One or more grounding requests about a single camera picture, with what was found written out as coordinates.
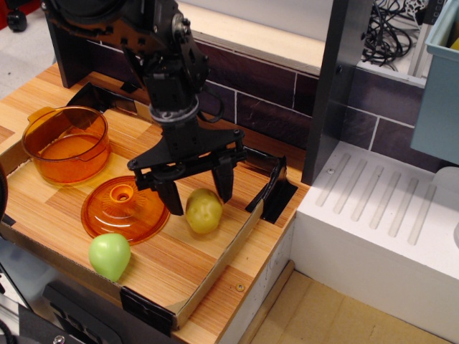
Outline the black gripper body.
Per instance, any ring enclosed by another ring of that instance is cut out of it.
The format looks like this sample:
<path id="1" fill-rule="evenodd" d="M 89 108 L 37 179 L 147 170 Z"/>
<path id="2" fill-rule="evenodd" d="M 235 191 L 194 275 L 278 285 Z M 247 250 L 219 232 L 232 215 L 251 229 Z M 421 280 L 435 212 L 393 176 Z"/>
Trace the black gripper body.
<path id="1" fill-rule="evenodd" d="M 246 159 L 242 143 L 243 130 L 206 129 L 192 120 L 184 124 L 165 125 L 160 141 L 128 162 L 135 174 L 138 189 L 151 188 L 161 181 L 173 181 L 193 176 L 223 163 Z"/>

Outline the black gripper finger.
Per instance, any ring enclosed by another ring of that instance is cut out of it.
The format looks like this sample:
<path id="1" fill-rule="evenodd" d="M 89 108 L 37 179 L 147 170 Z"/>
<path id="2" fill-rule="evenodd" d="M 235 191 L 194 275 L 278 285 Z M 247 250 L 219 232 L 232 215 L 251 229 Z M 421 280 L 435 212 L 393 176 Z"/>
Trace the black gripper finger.
<path id="1" fill-rule="evenodd" d="M 219 197 L 227 203 L 232 198 L 234 166 L 232 163 L 218 165 L 212 169 L 212 175 Z"/>
<path id="2" fill-rule="evenodd" d="M 184 214 L 179 192 L 173 181 L 161 181 L 156 184 L 155 188 L 160 199 L 171 214 L 177 216 Z"/>

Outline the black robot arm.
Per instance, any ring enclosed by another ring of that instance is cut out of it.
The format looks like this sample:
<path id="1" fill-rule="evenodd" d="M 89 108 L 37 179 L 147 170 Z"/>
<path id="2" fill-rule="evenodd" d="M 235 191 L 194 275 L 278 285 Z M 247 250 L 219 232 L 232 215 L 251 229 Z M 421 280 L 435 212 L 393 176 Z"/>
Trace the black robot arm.
<path id="1" fill-rule="evenodd" d="M 208 58 L 175 1 L 43 1 L 60 29 L 123 50 L 148 93 L 160 141 L 128 162 L 138 189 L 158 193 L 174 215 L 183 214 L 176 181 L 210 171 L 221 200 L 232 198 L 234 167 L 245 160 L 243 132 L 201 127 L 199 93 L 205 91 Z"/>

